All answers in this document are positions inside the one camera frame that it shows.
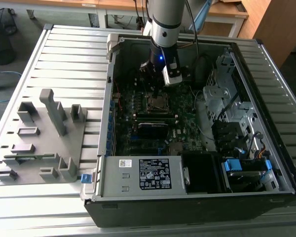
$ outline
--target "wastebasket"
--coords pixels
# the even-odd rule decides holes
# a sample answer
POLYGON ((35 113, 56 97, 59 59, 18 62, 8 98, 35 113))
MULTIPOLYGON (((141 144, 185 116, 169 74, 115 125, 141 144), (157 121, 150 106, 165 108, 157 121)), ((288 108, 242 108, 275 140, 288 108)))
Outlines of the wastebasket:
POLYGON ((6 35, 0 23, 0 65, 6 65, 15 59, 15 51, 12 48, 9 37, 6 35))
POLYGON ((0 9, 0 27, 3 28, 4 33, 8 36, 16 33, 18 30, 12 15, 11 9, 0 9))

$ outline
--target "green circuit board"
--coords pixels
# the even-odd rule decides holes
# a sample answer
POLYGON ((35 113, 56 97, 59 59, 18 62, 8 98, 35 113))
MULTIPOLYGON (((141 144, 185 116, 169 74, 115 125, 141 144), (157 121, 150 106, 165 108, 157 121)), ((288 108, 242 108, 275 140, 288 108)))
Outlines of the green circuit board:
POLYGON ((155 97, 152 89, 140 79, 116 83, 116 155, 168 156, 202 150, 195 97, 189 85, 163 87, 155 97), (154 124, 160 124, 160 128, 153 129, 154 124), (147 131, 140 133, 141 126, 147 126, 147 131))

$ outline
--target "power supply label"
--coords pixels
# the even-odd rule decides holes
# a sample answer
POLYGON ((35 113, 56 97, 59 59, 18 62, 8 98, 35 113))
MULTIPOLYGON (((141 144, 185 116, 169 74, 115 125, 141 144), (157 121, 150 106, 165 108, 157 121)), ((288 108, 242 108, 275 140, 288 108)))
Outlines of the power supply label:
POLYGON ((141 190, 171 189, 169 159, 140 159, 139 178, 141 190))

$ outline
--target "slotted metal surface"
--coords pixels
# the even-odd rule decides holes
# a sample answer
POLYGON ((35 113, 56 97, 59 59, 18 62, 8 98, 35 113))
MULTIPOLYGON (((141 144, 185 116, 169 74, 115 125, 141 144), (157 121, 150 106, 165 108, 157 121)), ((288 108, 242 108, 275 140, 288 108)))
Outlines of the slotted metal surface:
MULTIPOLYGON (((63 107, 81 104, 88 109, 79 174, 95 167, 106 80, 106 40, 118 30, 54 26, 44 30, 0 122, 0 134, 17 123, 21 101, 38 100, 42 88, 52 88, 63 107)), ((139 34, 123 31, 123 34, 139 34)), ((254 40, 200 37, 236 42, 254 76, 268 109, 296 161, 296 100, 263 46, 254 40)), ((201 231, 296 225, 296 204, 278 208, 252 221, 203 225, 156 226, 144 229, 99 229, 79 197, 80 181, 71 184, 0 187, 0 236, 161 235, 201 231)))

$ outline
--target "blue handle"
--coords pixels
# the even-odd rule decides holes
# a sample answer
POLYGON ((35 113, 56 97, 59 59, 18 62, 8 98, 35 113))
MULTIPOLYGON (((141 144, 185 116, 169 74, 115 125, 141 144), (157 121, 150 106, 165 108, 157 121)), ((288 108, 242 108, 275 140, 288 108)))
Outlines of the blue handle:
MULTIPOLYGON (((199 32, 200 29, 203 27, 207 14, 209 12, 209 9, 211 8, 211 5, 212 5, 212 0, 207 0, 203 5, 203 7, 201 8, 201 10, 199 11, 199 13, 197 14, 197 16, 195 17, 194 24, 197 32, 199 32)), ((193 30, 192 24, 190 25, 189 30, 190 31, 193 30)))

